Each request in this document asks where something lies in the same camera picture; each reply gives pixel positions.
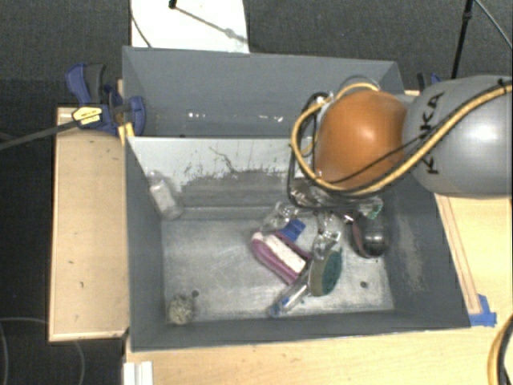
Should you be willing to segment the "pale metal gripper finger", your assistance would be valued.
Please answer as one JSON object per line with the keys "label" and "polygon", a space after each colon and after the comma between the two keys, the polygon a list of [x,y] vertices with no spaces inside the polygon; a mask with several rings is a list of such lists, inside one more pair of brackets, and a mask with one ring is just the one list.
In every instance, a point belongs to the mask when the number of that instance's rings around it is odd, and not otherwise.
{"label": "pale metal gripper finger", "polygon": [[341,232],[319,233],[313,241],[313,259],[324,261],[332,254],[341,256]]}
{"label": "pale metal gripper finger", "polygon": [[319,214],[319,234],[332,235],[340,233],[343,229],[343,221],[335,213]]}

